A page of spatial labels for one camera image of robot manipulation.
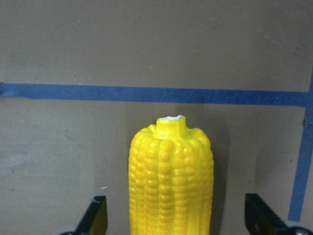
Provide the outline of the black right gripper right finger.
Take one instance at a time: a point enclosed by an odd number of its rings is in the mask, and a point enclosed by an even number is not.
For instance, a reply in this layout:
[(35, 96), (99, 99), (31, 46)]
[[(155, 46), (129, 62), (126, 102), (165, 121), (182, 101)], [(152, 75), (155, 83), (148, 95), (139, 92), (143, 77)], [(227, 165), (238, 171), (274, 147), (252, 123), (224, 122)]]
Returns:
[(288, 226), (256, 193), (245, 195), (245, 226), (250, 235), (287, 235)]

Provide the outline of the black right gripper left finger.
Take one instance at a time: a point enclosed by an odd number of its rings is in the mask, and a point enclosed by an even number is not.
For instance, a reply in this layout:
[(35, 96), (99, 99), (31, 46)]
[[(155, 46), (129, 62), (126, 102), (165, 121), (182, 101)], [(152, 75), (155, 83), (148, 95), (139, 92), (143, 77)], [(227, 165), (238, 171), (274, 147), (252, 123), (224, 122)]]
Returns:
[(105, 235), (108, 228), (106, 196), (95, 196), (74, 231), (74, 235)]

